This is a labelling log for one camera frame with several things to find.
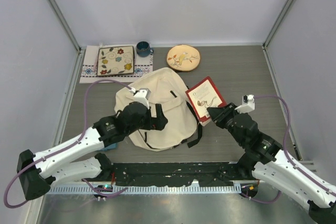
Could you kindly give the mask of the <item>blue small box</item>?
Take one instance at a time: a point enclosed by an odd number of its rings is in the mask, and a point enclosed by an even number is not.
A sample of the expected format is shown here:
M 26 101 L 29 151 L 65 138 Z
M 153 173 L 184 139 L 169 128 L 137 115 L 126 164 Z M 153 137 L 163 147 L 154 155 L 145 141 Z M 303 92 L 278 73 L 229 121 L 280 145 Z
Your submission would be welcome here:
M 109 151 L 109 150 L 113 150 L 113 149 L 116 149 L 116 148 L 117 148 L 117 146 L 118 146 L 118 144 L 117 144 L 117 143 L 114 143 L 114 144 L 111 144 L 111 145 L 109 145 L 109 146 L 107 146 L 107 147 L 103 148 L 103 149 L 102 149 L 102 151 Z

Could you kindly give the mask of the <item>square floral ceramic plate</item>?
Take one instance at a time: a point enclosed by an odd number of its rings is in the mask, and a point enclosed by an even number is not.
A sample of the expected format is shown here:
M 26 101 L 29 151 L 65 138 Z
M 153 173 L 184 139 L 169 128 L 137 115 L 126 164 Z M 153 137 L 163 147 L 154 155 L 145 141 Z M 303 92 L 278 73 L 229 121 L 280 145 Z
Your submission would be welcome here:
M 97 76 L 118 76 L 134 73 L 133 46 L 105 47 L 98 51 Z

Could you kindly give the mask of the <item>cream canvas backpack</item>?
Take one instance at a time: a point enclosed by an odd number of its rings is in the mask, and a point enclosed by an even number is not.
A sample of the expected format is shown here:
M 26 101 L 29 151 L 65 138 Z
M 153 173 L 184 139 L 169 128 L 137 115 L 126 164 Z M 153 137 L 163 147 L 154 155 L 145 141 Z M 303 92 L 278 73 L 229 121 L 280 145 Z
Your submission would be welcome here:
M 130 84 L 135 89 L 151 91 L 149 105 L 156 116 L 155 105 L 162 106 L 167 124 L 161 131 L 137 130 L 129 135 L 132 143 L 151 151 L 163 151 L 186 143 L 189 148 L 198 144 L 203 136 L 203 127 L 188 102 L 187 86 L 182 78 L 170 68 L 161 68 L 146 74 Z

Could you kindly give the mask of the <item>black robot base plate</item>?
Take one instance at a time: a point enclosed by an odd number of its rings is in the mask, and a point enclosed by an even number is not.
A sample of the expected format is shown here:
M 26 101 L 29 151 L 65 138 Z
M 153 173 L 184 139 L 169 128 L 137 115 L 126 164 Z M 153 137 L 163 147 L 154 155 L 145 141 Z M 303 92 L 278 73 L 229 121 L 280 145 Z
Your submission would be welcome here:
M 235 180 L 255 180 L 236 163 L 114 163 L 104 178 L 87 181 L 115 182 L 117 186 L 188 187 L 196 180 L 202 187 L 230 186 Z

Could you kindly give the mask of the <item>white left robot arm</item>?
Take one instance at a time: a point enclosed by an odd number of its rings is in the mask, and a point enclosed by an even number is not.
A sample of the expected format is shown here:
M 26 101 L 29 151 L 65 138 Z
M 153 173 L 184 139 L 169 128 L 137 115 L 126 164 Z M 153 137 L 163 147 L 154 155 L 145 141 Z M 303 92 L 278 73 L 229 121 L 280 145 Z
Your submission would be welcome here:
M 168 123 L 162 106 L 155 105 L 156 116 L 151 109 L 139 102 L 132 102 L 115 115 L 101 118 L 82 134 L 49 150 L 33 153 L 25 150 L 18 158 L 17 173 L 26 200 L 46 194 L 54 179 L 52 173 L 62 165 L 86 154 L 119 143 L 137 130 L 161 131 Z

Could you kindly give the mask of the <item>white embroidered placemat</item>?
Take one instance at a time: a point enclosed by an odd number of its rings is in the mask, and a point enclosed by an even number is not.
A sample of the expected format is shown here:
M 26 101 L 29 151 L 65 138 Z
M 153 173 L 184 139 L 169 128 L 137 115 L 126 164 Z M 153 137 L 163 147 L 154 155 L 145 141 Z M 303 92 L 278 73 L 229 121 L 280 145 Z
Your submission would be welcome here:
M 105 47 L 119 47 L 119 46 L 133 46 L 135 62 L 134 62 L 134 73 L 125 74 L 118 76 L 97 76 L 97 60 L 98 51 L 100 48 Z M 84 60 L 82 64 L 82 70 L 80 73 L 79 83 L 93 83 L 102 79 L 117 80 L 119 82 L 134 82 L 141 77 L 149 74 L 153 71 L 153 54 L 147 57 L 140 57 L 137 55 L 135 45 L 108 45 L 108 46 L 87 46 Z

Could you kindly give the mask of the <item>red bordered book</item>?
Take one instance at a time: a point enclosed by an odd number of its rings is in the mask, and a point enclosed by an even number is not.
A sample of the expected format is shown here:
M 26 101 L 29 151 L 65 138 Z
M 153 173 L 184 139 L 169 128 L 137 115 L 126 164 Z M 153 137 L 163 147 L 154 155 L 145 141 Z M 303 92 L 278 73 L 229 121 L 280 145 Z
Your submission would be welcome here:
M 221 108 L 227 105 L 210 76 L 189 88 L 185 93 L 202 126 L 211 121 L 208 108 Z

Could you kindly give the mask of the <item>dark blue ceramic mug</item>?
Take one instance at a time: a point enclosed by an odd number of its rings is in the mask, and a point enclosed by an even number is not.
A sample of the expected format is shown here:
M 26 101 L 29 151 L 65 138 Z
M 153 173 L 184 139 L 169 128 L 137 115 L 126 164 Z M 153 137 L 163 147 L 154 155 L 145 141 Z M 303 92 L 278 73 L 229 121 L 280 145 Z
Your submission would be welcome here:
M 137 55 L 140 57 L 147 57 L 154 53 L 153 48 L 146 41 L 141 41 L 136 45 Z

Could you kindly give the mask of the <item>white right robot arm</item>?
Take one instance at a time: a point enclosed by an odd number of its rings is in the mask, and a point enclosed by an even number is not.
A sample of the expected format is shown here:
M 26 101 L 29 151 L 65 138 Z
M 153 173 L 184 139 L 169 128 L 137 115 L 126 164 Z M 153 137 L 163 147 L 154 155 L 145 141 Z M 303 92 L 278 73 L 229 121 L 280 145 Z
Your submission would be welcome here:
M 272 137 L 261 132 L 251 116 L 230 103 L 207 108 L 221 129 L 226 129 L 245 151 L 237 173 L 242 179 L 262 180 L 291 197 L 316 223 L 335 223 L 335 186 L 307 169 Z

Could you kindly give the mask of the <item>round bird ceramic plate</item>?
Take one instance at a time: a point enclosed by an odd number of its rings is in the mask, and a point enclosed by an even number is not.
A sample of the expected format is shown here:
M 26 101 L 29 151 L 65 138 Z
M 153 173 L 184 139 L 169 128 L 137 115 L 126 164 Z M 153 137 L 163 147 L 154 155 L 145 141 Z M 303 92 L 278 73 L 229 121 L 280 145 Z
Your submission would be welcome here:
M 175 71 L 189 72 L 198 67 L 201 61 L 200 52 L 189 45 L 172 47 L 166 57 L 167 65 Z

